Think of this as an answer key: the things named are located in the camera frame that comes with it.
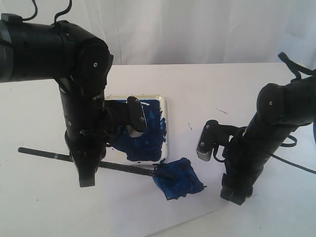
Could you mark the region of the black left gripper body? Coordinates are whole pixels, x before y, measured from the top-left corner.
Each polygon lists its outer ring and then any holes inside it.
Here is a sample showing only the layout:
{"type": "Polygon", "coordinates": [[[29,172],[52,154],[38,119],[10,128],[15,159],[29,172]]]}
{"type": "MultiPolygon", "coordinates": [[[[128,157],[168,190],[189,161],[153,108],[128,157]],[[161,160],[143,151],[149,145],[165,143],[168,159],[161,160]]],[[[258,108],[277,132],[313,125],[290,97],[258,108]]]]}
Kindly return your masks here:
{"type": "Polygon", "coordinates": [[[71,129],[65,132],[65,141],[79,175],[95,175],[106,154],[105,142],[100,138],[86,137],[71,129]]]}

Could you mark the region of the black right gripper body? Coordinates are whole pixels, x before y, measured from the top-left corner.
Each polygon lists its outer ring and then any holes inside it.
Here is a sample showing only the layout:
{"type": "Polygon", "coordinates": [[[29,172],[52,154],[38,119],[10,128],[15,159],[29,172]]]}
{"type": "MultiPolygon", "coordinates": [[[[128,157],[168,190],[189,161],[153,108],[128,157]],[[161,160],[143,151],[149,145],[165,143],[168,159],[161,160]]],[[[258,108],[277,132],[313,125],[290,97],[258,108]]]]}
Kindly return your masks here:
{"type": "Polygon", "coordinates": [[[226,158],[226,173],[222,178],[222,186],[234,189],[235,193],[252,189],[269,160],[266,152],[237,137],[232,139],[228,149],[224,149],[223,156],[226,158]]]}

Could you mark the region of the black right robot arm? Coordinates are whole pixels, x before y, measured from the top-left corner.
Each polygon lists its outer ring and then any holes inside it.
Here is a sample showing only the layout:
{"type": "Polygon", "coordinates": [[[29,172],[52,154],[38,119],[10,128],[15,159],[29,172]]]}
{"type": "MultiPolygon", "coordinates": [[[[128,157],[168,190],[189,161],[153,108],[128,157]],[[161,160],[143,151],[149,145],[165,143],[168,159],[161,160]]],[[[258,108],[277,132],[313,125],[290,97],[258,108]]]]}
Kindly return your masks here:
{"type": "Polygon", "coordinates": [[[257,111],[224,149],[226,173],[221,198],[241,205],[253,192],[265,163],[300,126],[316,119],[316,78],[295,79],[281,86],[269,83],[257,98],[257,111]]]}

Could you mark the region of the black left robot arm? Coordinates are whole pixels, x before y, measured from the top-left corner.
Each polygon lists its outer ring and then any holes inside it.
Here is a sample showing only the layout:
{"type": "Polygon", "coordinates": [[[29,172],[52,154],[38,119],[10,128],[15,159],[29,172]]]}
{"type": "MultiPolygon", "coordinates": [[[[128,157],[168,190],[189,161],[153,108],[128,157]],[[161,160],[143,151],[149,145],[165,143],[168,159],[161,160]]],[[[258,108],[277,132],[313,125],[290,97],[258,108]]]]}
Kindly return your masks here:
{"type": "Polygon", "coordinates": [[[95,173],[106,154],[99,131],[112,63],[107,44],[76,24],[66,20],[51,25],[26,23],[12,13],[0,17],[0,80],[57,82],[65,141],[81,187],[94,186],[95,173]]]}

